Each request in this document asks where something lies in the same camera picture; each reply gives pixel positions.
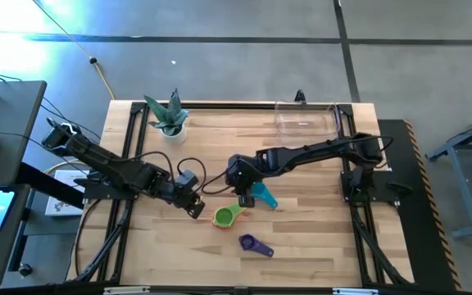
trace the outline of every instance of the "white plant pot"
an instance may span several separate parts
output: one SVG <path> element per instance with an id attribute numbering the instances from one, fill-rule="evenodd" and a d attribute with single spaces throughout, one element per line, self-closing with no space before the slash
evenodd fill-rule
<path id="1" fill-rule="evenodd" d="M 161 135 L 163 135 L 163 138 L 165 139 L 165 141 L 171 144 L 181 144 L 182 142 L 185 141 L 185 139 L 187 139 L 187 129 L 185 129 L 185 124 L 181 126 L 180 132 L 173 136 L 164 134 L 163 129 L 160 129 L 160 132 L 161 132 Z"/>

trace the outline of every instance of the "concrete floor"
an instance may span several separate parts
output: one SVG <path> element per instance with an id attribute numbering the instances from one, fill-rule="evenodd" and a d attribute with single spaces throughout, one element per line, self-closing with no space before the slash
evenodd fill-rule
<path id="1" fill-rule="evenodd" d="M 3 1 L 0 31 L 61 34 L 31 1 Z M 472 1 L 342 0 L 349 38 L 472 39 Z M 332 0 L 43 0 L 72 34 L 164 37 L 339 38 Z M 294 43 L 82 43 L 98 58 L 118 98 L 143 94 L 182 99 L 292 99 L 304 89 L 313 102 L 350 102 L 340 44 Z M 472 46 L 352 45 L 362 102 L 380 119 L 412 121 L 422 153 L 472 123 Z M 48 82 L 46 97 L 63 113 L 101 133 L 110 96 L 88 58 L 74 43 L 31 42 L 0 34 L 0 74 Z M 32 138 L 48 127 L 41 110 Z M 471 163 L 472 156 L 464 162 Z M 25 161 L 39 169 L 58 162 L 29 145 Z M 469 221 L 446 159 L 427 164 L 447 232 Z M 41 214 L 40 204 L 36 214 Z M 55 228 L 58 223 L 62 229 Z M 3 286 L 61 282 L 76 222 L 34 225 L 64 235 L 38 236 L 24 261 L 37 271 Z M 465 290 L 472 291 L 472 238 L 450 244 Z"/>

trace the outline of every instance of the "black desk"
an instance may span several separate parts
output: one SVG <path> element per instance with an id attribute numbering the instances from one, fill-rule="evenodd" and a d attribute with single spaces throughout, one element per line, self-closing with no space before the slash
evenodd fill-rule
<path id="1" fill-rule="evenodd" d="M 0 189 L 16 190 L 15 200 L 0 230 L 0 283 L 11 252 L 9 271 L 19 267 L 26 244 L 23 212 L 32 188 L 83 208 L 80 191 L 21 162 L 46 87 L 44 81 L 0 82 L 0 132 L 23 135 L 0 134 Z"/>

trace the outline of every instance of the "wooden tabletop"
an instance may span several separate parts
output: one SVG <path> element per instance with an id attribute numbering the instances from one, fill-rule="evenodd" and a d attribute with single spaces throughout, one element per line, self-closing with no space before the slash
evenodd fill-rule
<path id="1" fill-rule="evenodd" d="M 109 107 L 101 145 L 121 154 L 132 101 L 113 101 Z M 374 105 L 352 104 L 356 129 L 379 134 Z M 336 137 L 330 113 L 305 113 L 306 128 L 289 123 L 300 116 L 284 112 L 279 135 L 274 110 L 192 109 L 185 126 L 188 138 L 182 145 L 167 144 L 160 131 L 147 128 L 143 151 L 165 151 L 175 165 L 185 157 L 201 159 L 212 179 L 227 167 L 235 153 L 254 156 L 256 150 L 278 146 L 296 147 Z M 133 156 L 140 119 L 134 128 Z M 168 169 L 158 155 L 143 158 Z M 213 212 L 238 201 L 230 191 L 204 196 L 206 207 L 197 220 L 182 209 L 149 197 L 134 204 L 125 250 L 122 284 L 331 287 L 360 286 L 352 222 L 342 199 L 340 159 L 299 166 L 290 173 L 265 180 L 279 206 L 271 210 L 256 202 L 238 217 L 232 229 L 211 225 Z M 194 171 L 202 180 L 202 170 L 194 162 L 182 169 Z M 223 178 L 209 186 L 214 191 L 225 186 Z M 91 212 L 81 234 L 79 267 L 83 269 L 102 246 L 111 201 L 103 201 Z M 374 203 L 374 222 L 379 245 L 400 273 L 413 280 L 406 244 L 394 207 Z M 273 258 L 244 252 L 238 244 L 242 234 L 252 234 L 275 250 Z M 109 274 L 116 259 L 112 250 Z M 367 251 L 371 278 L 372 259 Z M 75 277 L 74 263 L 68 279 Z"/>

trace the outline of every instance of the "black mat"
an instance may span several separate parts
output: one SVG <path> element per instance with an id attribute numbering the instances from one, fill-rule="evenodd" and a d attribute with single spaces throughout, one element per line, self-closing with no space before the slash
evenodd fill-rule
<path id="1" fill-rule="evenodd" d="M 403 120 L 379 120 L 379 127 L 382 135 L 394 137 L 386 151 L 394 180 L 413 188 L 413 193 L 402 199 L 399 213 L 415 282 L 423 288 L 454 291 L 456 281 L 429 205 L 407 124 Z"/>

